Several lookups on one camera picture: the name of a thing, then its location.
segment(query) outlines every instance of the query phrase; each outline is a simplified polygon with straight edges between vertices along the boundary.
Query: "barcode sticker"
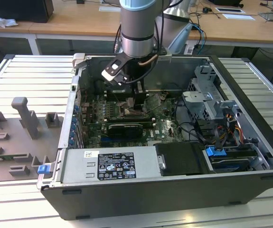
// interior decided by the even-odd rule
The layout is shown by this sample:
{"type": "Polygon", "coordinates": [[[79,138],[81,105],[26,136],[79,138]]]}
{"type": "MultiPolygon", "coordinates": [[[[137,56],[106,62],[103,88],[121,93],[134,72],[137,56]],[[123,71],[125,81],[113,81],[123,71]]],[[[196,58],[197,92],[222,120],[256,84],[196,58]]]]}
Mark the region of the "barcode sticker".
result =
{"type": "Polygon", "coordinates": [[[99,151],[85,151],[84,158],[98,158],[99,151]]]}

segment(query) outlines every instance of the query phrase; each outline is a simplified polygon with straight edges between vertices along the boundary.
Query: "desk leg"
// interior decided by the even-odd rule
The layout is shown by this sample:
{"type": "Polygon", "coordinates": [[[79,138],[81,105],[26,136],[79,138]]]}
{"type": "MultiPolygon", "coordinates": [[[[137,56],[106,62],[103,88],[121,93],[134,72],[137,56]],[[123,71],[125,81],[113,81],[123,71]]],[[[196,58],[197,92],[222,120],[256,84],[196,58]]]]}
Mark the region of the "desk leg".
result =
{"type": "Polygon", "coordinates": [[[36,36],[34,34],[30,34],[28,37],[28,43],[30,44],[32,54],[33,55],[41,55],[40,46],[38,44],[38,40],[36,39],[36,36]]]}
{"type": "Polygon", "coordinates": [[[184,55],[192,55],[194,46],[197,44],[197,40],[187,40],[184,55]]]}
{"type": "Polygon", "coordinates": [[[69,47],[70,47],[70,51],[74,51],[74,44],[73,44],[73,40],[69,39],[69,47]]]}

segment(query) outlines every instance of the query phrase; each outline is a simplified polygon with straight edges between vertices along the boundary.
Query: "power supply label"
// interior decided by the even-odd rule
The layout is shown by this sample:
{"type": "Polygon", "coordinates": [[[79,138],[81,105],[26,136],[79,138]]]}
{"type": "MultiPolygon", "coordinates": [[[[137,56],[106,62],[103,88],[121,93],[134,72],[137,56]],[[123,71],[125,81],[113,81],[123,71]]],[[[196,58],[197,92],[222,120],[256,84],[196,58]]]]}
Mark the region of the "power supply label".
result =
{"type": "Polygon", "coordinates": [[[97,178],[100,181],[136,178],[134,154],[99,154],[97,178]]]}

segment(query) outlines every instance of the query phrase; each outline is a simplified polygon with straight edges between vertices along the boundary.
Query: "metal workbench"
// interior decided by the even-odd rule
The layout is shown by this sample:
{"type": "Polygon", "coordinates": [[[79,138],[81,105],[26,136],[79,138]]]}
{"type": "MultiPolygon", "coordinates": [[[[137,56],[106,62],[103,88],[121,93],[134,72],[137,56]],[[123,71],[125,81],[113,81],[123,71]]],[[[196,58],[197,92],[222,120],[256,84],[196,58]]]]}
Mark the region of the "metal workbench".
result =
{"type": "MultiPolygon", "coordinates": [[[[273,129],[273,86],[251,63],[240,59],[220,60],[273,129]]],[[[20,95],[28,97],[38,117],[48,110],[64,115],[75,74],[71,62],[72,56],[15,56],[12,60],[3,60],[0,110],[5,117],[19,118],[10,103],[13,97],[20,95]]],[[[228,98],[233,99],[225,86],[221,87],[228,98]]],[[[36,188],[36,182],[0,182],[0,227],[273,227],[273,189],[246,205],[65,221],[36,188]]]]}

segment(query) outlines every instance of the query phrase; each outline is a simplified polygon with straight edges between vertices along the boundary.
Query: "white paper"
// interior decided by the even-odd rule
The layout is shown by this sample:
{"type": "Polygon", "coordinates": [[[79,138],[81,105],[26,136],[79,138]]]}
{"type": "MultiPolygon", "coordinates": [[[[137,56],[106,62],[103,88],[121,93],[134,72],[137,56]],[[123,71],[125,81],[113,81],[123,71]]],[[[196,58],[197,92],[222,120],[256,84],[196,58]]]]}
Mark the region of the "white paper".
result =
{"type": "Polygon", "coordinates": [[[85,151],[84,158],[98,158],[99,151],[85,151]]]}
{"type": "Polygon", "coordinates": [[[110,7],[110,6],[100,6],[99,11],[103,11],[103,12],[120,12],[121,8],[120,7],[110,7]]]}
{"type": "Polygon", "coordinates": [[[3,19],[0,18],[0,27],[5,28],[6,26],[16,26],[18,23],[14,19],[3,19]]]}
{"type": "Polygon", "coordinates": [[[238,14],[223,14],[223,16],[227,19],[238,19],[238,20],[255,20],[251,16],[247,15],[238,15],[238,14]]]}

